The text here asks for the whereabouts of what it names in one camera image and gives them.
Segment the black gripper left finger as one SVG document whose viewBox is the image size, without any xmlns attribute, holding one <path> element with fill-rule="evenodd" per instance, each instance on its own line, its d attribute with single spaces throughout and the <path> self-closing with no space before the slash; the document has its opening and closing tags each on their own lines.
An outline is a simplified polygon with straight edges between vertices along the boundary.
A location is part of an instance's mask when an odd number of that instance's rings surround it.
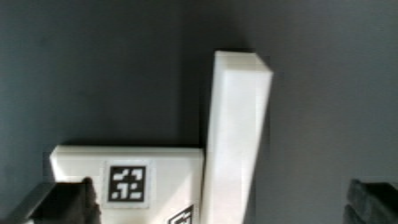
<svg viewBox="0 0 398 224">
<path fill-rule="evenodd" d="M 93 179 L 78 182 L 43 182 L 0 224 L 101 224 Z"/>
</svg>

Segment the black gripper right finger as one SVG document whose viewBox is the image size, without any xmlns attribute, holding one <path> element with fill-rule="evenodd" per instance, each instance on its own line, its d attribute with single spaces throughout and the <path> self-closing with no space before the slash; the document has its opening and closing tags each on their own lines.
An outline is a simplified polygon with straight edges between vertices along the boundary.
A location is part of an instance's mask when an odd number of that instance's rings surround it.
<svg viewBox="0 0 398 224">
<path fill-rule="evenodd" d="M 398 224 L 398 189 L 386 182 L 350 182 L 343 224 Z"/>
</svg>

